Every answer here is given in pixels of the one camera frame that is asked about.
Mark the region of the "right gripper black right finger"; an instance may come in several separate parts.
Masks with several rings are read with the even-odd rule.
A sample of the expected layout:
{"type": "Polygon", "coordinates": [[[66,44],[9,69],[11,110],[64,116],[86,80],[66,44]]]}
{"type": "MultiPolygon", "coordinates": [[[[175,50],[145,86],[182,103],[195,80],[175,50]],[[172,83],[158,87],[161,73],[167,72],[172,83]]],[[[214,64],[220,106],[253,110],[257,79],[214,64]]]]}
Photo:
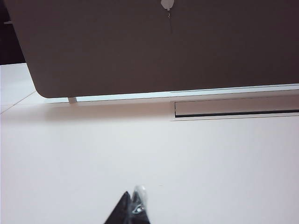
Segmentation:
{"type": "Polygon", "coordinates": [[[144,186],[137,185],[134,188],[130,204],[130,223],[149,224],[147,215],[148,196],[144,186]]]}

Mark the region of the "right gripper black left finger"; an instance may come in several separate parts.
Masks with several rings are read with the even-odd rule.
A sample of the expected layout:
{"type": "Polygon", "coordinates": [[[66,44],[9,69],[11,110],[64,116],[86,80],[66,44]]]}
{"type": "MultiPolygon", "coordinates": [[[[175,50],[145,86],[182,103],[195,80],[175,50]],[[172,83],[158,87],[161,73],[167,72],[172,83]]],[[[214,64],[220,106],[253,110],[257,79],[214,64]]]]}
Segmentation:
{"type": "Polygon", "coordinates": [[[126,191],[110,213],[104,224],[123,224],[127,218],[130,194],[126,191]]]}

